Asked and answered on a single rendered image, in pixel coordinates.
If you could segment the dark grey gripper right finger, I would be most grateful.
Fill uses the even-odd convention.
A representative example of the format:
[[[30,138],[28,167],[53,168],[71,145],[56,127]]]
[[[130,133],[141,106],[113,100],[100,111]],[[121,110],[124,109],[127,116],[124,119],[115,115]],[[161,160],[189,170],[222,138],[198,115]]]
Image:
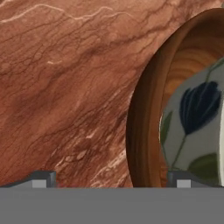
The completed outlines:
[[[172,188],[221,187],[221,185],[197,178],[188,171],[168,171],[166,186]]]

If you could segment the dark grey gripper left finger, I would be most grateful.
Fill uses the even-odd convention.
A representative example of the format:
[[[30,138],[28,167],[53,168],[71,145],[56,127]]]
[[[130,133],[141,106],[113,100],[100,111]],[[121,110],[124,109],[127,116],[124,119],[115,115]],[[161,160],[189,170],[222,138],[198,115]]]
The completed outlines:
[[[2,188],[24,187],[24,188],[53,188],[57,186],[55,171],[34,171],[26,178],[19,181],[2,185]]]

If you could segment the white bowl with blue flower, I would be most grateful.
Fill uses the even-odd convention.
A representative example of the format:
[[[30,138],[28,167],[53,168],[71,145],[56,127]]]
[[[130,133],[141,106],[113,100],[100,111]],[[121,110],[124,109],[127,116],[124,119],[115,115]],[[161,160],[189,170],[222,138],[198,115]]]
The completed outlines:
[[[160,118],[168,171],[224,187],[224,57],[181,83]]]

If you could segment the brown wooden bowl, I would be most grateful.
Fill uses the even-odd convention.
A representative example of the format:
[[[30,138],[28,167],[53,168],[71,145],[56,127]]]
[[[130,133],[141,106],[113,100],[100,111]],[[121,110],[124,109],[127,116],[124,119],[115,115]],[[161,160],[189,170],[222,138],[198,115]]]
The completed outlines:
[[[185,79],[224,57],[224,9],[205,10],[180,26],[155,52],[132,95],[126,155],[134,187],[164,187],[159,143],[162,111]]]

